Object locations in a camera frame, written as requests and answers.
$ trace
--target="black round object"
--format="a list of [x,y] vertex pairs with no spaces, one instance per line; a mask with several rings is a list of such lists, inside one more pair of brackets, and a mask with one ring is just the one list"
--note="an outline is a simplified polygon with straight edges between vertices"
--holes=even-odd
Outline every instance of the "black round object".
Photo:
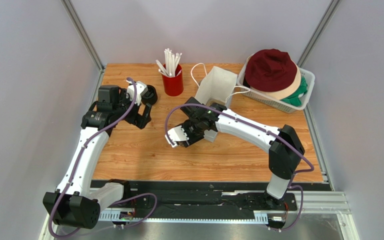
[[147,85],[147,92],[141,96],[141,103],[154,105],[158,101],[157,90],[152,85]]

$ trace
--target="hat brim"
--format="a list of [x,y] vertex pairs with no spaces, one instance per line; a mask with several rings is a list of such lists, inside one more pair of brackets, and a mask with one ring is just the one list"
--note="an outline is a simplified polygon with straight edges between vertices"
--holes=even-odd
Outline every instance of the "hat brim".
[[290,96],[300,87],[300,82],[302,81],[302,74],[300,73],[299,66],[297,66],[297,64],[295,63],[294,65],[297,67],[297,73],[295,74],[294,81],[287,88],[280,91],[259,91],[253,87],[251,87],[251,89],[269,97],[272,97],[276,100],[281,100]]

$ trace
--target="gray floor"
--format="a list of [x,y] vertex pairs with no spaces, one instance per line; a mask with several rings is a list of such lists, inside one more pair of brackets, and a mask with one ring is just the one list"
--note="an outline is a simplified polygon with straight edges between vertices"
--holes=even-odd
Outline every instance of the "gray floor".
[[[288,216],[288,223],[295,216]],[[111,226],[110,222],[99,222],[92,230],[81,230],[78,234],[95,232]],[[339,222],[335,214],[304,214],[294,228],[277,233],[266,226],[255,224],[214,223],[158,223],[148,222],[124,230],[110,228],[87,236],[74,236],[81,240],[342,240]]]

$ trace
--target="green cloth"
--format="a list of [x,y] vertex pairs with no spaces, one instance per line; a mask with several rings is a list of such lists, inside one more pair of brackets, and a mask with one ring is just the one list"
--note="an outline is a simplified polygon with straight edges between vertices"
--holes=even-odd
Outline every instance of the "green cloth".
[[297,90],[289,95],[288,97],[281,99],[282,102],[291,104],[295,107],[299,107],[302,105],[302,101],[300,101],[299,95],[306,94],[308,92],[308,83],[304,76],[301,77],[300,86],[298,86]]

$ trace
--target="white basket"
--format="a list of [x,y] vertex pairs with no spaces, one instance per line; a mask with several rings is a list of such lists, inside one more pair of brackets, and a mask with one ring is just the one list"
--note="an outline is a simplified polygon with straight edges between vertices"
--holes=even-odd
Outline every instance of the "white basket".
[[[247,63],[244,64],[244,66],[241,69],[241,72],[238,75],[238,78],[236,79],[236,84],[238,86],[244,86],[243,83],[244,83],[246,67],[247,67]],[[300,68],[300,73],[301,73],[301,76],[306,79],[306,83],[307,83],[307,93],[302,97],[300,97],[301,106],[293,106],[291,104],[288,104],[281,100],[277,100],[271,96],[268,96],[266,94],[263,94],[253,89],[251,89],[249,92],[242,93],[242,94],[256,101],[267,104],[273,108],[286,112],[288,114],[297,110],[303,110],[305,109],[306,105],[309,102],[309,99],[311,98],[312,90],[314,89],[314,85],[315,85],[315,75],[312,72],[308,70],[304,70],[302,68]]]

